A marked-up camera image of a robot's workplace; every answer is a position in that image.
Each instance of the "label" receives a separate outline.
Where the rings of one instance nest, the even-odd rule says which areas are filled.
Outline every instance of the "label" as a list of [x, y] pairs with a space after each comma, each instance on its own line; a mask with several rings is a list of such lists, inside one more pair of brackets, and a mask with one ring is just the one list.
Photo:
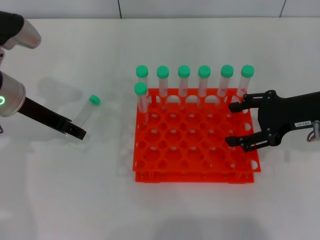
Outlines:
[[312, 125], [311, 121], [301, 121], [294, 124], [296, 128]]

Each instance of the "green indicator light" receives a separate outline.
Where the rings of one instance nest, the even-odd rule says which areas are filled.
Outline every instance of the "green indicator light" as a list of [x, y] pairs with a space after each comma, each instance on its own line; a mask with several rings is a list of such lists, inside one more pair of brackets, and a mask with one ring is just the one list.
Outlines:
[[0, 105], [4, 104], [6, 99], [3, 96], [0, 96]]

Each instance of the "cable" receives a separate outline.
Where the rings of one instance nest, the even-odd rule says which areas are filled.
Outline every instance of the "cable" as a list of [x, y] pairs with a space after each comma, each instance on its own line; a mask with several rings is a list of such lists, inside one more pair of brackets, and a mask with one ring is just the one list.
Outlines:
[[312, 131], [308, 134], [308, 136], [306, 137], [306, 140], [307, 140], [308, 142], [314, 141], [314, 140], [315, 140], [315, 131], [312, 130]]

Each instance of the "white wall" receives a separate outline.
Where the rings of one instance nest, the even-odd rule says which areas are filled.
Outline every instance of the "white wall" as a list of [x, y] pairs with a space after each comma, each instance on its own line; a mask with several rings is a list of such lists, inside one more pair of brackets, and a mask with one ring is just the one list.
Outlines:
[[[120, 18], [118, 0], [0, 0], [26, 18]], [[119, 0], [122, 18], [279, 17], [285, 0]], [[282, 17], [320, 17], [320, 0], [286, 0]]]
[[122, 18], [279, 17], [285, 0], [119, 0]]
[[118, 0], [0, 0], [0, 10], [26, 18], [120, 18]]
[[320, 17], [320, 0], [287, 0], [282, 17]]

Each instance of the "test tube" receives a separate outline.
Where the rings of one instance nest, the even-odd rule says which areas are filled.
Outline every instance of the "test tube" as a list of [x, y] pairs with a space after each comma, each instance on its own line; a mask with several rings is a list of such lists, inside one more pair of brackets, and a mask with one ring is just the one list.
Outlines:
[[221, 78], [217, 92], [218, 97], [223, 98], [227, 94], [230, 78], [233, 74], [234, 68], [231, 65], [224, 65], [221, 68]]
[[145, 122], [148, 122], [147, 85], [144, 82], [136, 83], [134, 92], [138, 97], [139, 112], [145, 115]]
[[199, 67], [198, 75], [199, 75], [199, 88], [198, 88], [198, 96], [205, 97], [207, 94], [208, 87], [208, 78], [210, 77], [211, 69], [207, 65], [202, 65]]
[[148, 87], [148, 68], [145, 65], [139, 65], [136, 67], [135, 70], [136, 76], [138, 77], [138, 82], [143, 82], [145, 85]]
[[320, 121], [315, 120], [313, 122], [314, 139], [320, 141]]
[[167, 66], [158, 67], [156, 75], [159, 78], [159, 95], [165, 98], [168, 95], [169, 68]]
[[[86, 105], [78, 114], [78, 116], [76, 116], [76, 118], [72, 121], [72, 123], [81, 128], [86, 123], [90, 115], [93, 113], [96, 106], [99, 106], [99, 105], [100, 105], [100, 98], [97, 97], [96, 95], [91, 95], [91, 97], [89, 98], [89, 101], [86, 103]], [[70, 135], [66, 133], [65, 137], [68, 140], [70, 138]]]
[[241, 79], [239, 87], [236, 91], [238, 97], [243, 97], [247, 92], [249, 81], [255, 73], [255, 68], [251, 65], [244, 65], [241, 70]]
[[190, 76], [190, 67], [182, 65], [178, 68], [179, 83], [179, 97], [186, 97], [188, 91], [188, 78]]

